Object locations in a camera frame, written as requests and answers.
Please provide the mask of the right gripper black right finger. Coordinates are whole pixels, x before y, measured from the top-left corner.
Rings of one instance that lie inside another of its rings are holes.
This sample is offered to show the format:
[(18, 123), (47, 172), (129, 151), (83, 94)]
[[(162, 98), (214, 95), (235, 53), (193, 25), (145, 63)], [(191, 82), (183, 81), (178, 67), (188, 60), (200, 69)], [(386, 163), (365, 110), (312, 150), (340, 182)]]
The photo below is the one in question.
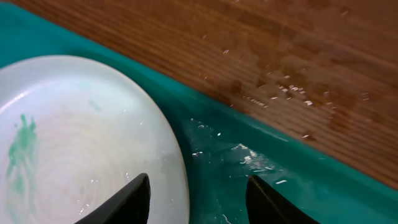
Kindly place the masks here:
[(319, 224), (258, 175), (248, 178), (245, 198), (250, 224)]

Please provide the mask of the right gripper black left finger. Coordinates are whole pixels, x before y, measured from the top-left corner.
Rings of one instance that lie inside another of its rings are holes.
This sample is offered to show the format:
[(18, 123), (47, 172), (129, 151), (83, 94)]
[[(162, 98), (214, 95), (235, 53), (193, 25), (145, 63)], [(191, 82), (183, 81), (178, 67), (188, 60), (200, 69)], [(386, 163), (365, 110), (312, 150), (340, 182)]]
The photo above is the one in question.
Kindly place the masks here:
[(141, 173), (76, 224), (146, 224), (150, 195), (149, 176)]

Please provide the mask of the white plate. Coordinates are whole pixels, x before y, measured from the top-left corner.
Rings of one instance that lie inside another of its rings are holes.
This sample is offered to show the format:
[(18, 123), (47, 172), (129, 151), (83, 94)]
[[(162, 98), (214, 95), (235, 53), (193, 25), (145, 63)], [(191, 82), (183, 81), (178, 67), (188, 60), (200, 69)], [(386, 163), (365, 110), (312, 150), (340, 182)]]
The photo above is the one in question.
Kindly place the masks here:
[(2, 223), (75, 223), (141, 173), (149, 223), (188, 223), (181, 149), (130, 78), (62, 55), (1, 69)]

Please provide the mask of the teal serving tray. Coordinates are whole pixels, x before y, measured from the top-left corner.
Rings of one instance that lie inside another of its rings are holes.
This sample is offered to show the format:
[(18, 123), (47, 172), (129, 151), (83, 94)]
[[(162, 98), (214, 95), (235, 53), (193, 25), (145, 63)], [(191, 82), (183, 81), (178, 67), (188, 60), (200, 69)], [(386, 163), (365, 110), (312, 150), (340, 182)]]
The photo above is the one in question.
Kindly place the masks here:
[(1, 3), (1, 65), (47, 54), (105, 63), (159, 105), (188, 169), (192, 223), (246, 223), (258, 175), (320, 223), (396, 223), (396, 190), (246, 115), (15, 4)]

